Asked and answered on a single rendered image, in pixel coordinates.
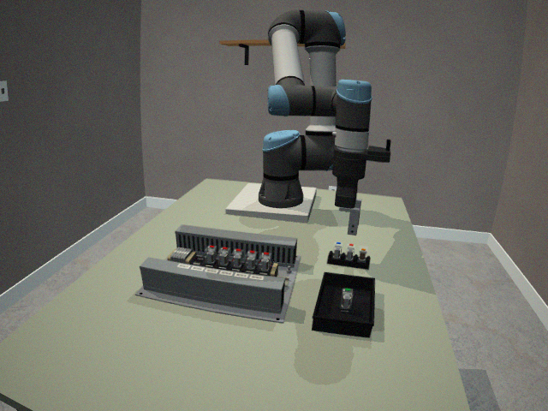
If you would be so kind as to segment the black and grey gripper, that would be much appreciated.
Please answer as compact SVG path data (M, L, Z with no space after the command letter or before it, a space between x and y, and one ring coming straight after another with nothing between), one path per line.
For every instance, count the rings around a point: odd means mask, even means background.
M367 160L390 162L390 140L387 140L386 148L368 146L369 132L343 131L332 132L336 136L332 167L332 175L337 177L335 206L339 211L350 212L348 235L357 235L361 206L361 200L356 199L358 181L365 177Z

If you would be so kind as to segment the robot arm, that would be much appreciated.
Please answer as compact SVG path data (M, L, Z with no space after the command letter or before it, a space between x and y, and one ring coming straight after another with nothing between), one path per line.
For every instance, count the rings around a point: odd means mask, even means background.
M268 87L268 112L310 116L310 125L306 135L283 130L264 137L259 190L263 206L290 208L303 202L299 170L332 170L336 128L369 131L371 84L359 80L336 84L336 54L345 36L343 18L336 12L290 10L270 25L275 86ZM305 44L310 55L310 86L304 83L297 44Z

